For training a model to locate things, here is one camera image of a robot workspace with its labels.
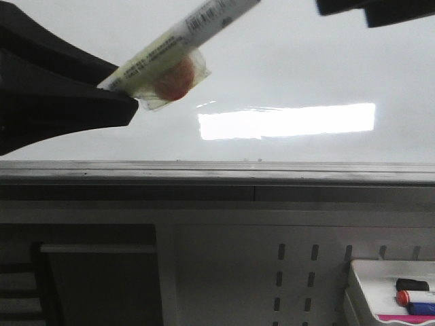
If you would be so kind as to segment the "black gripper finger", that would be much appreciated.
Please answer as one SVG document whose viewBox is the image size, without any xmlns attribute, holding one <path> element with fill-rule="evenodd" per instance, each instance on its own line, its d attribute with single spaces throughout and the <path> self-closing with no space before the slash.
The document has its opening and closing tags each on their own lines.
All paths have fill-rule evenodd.
<svg viewBox="0 0 435 326">
<path fill-rule="evenodd" d="M 93 86 L 118 68 L 57 37 L 8 1 L 1 2 L 1 49 L 47 71 Z"/>
<path fill-rule="evenodd" d="M 47 71 L 1 51 L 1 154 L 64 134 L 127 126 L 128 96 Z"/>
</svg>

